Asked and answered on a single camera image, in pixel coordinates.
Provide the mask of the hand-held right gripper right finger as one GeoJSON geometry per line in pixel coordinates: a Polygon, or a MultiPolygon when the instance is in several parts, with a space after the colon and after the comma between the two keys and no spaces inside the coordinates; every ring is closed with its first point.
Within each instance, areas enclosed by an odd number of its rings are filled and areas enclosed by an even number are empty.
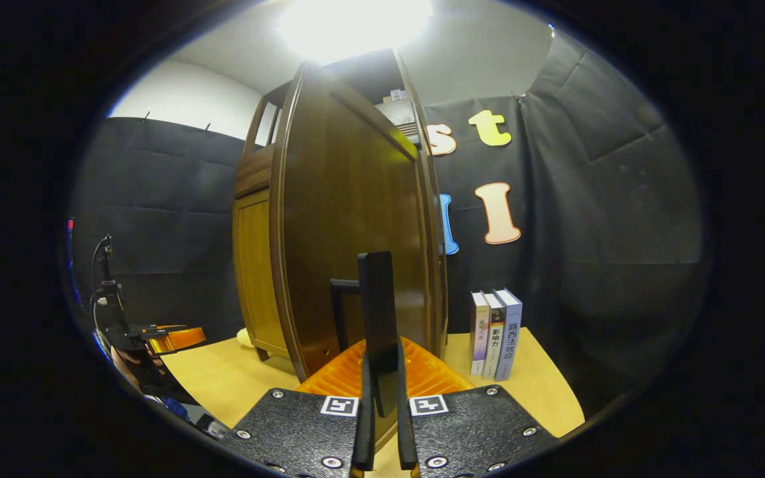
{"type": "Polygon", "coordinates": [[[495,477],[558,444],[498,384],[409,396],[404,338],[398,353],[398,454],[412,477],[495,477]]]}

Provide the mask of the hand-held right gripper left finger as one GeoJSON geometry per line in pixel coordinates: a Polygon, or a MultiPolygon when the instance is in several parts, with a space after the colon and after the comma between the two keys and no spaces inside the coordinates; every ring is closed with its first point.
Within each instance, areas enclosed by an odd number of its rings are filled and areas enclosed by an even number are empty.
{"type": "Polygon", "coordinates": [[[282,477],[362,477],[373,468],[374,414],[361,340],[298,390],[266,391],[220,444],[282,477]]]}

